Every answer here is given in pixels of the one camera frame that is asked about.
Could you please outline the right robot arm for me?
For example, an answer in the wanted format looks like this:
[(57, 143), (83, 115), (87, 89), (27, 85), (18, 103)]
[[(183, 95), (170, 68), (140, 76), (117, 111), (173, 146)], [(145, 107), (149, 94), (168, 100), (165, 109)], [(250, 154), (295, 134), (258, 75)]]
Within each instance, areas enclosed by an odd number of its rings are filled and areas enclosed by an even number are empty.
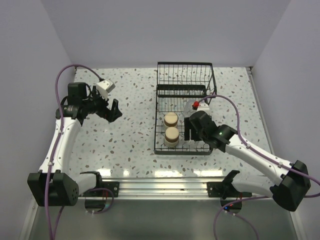
[(222, 199), (237, 197), (240, 193), (258, 194), (272, 198), (283, 209), (294, 212), (311, 187), (307, 166), (297, 160), (292, 163), (278, 158), (240, 139), (237, 130), (216, 125), (205, 111), (197, 111), (184, 119), (186, 140), (203, 141), (210, 149), (218, 149), (246, 162), (262, 173), (261, 176), (243, 175), (232, 170), (213, 189)]

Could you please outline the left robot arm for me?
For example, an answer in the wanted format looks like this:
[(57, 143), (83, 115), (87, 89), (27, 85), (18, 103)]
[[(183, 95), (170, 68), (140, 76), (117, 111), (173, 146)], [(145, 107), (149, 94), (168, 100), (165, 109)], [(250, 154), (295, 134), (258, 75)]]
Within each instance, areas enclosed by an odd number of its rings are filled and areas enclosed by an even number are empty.
[(69, 166), (74, 143), (88, 115), (97, 115), (109, 123), (122, 116), (117, 99), (108, 108), (108, 95), (114, 88), (115, 84), (105, 79), (93, 87), (85, 82), (68, 84), (68, 95), (56, 110), (55, 130), (48, 153), (39, 170), (27, 178), (40, 207), (74, 206), (85, 192), (95, 197), (103, 193), (104, 184), (98, 171), (85, 171), (71, 177)]

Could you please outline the clear glass back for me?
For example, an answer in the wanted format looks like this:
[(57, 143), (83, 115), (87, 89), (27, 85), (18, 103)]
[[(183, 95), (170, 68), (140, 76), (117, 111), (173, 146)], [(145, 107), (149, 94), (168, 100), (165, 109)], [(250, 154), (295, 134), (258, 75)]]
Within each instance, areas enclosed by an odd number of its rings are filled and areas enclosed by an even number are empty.
[(192, 114), (194, 114), (197, 111), (197, 108), (194, 109), (193, 105), (195, 103), (195, 99), (189, 99), (184, 106), (184, 111), (183, 111), (183, 115), (185, 118), (190, 117)]

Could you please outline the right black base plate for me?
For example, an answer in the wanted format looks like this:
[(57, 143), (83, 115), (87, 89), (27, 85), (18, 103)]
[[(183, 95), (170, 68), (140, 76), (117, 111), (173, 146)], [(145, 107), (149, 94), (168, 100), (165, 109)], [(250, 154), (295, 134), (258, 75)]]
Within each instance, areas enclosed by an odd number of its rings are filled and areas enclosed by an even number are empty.
[(207, 194), (209, 198), (249, 198), (251, 192), (240, 192), (236, 190), (231, 183), (223, 183), (222, 181), (209, 181), (206, 183)]

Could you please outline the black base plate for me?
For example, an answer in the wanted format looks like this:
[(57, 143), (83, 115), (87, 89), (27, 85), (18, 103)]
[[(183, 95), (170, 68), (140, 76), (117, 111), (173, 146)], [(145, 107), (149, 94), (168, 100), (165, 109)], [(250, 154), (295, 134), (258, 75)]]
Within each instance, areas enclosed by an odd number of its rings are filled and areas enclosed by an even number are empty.
[(90, 197), (107, 197), (117, 198), (120, 190), (119, 181), (103, 181), (100, 187), (96, 187), (87, 190), (79, 195), (79, 197), (90, 198)]
[(249, 198), (251, 192), (240, 192), (236, 190), (231, 183), (223, 183), (222, 181), (209, 181), (206, 183), (207, 194), (209, 198)]

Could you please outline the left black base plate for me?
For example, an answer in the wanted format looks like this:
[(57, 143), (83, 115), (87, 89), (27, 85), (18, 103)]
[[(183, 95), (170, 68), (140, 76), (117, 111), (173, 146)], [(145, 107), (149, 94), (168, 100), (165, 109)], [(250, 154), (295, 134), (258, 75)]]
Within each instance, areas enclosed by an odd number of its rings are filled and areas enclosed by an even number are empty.
[(96, 187), (87, 190), (79, 195), (79, 197), (90, 198), (90, 197), (107, 197), (117, 198), (120, 190), (119, 181), (103, 181), (100, 187)]

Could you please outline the aluminium mounting rail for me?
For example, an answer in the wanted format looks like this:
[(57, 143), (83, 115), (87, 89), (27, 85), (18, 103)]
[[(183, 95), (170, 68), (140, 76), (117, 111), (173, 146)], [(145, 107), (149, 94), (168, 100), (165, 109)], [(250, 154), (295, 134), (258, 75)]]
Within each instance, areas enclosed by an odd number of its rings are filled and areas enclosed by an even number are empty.
[[(164, 200), (197, 199), (208, 197), (207, 182), (227, 182), (221, 177), (209, 178), (128, 178), (102, 179), (103, 182), (119, 182), (118, 198), (124, 200)], [(237, 175), (232, 186), (239, 192), (252, 193), (252, 196), (272, 197), (270, 187), (274, 184), (265, 176), (242, 177)]]

